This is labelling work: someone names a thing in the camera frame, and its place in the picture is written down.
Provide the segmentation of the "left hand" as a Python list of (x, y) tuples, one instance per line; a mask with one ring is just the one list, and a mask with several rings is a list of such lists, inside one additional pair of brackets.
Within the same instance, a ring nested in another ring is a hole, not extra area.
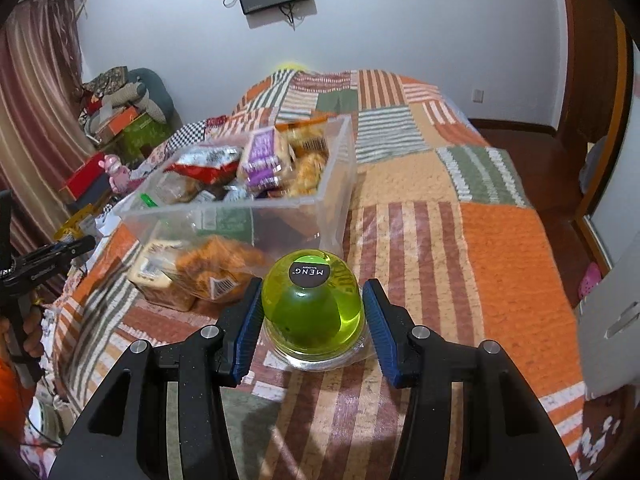
[[(43, 344), (41, 342), (41, 318), (42, 312), (38, 306), (32, 306), (29, 311), (29, 315), (24, 318), (23, 330), (26, 334), (26, 340), (23, 344), (23, 348), (34, 359), (40, 359), (43, 355)], [(6, 343), (9, 341), (8, 333), (10, 328), (10, 321), (2, 316), (0, 324), (1, 359), (6, 363), (10, 360), (9, 350), (6, 348)]]

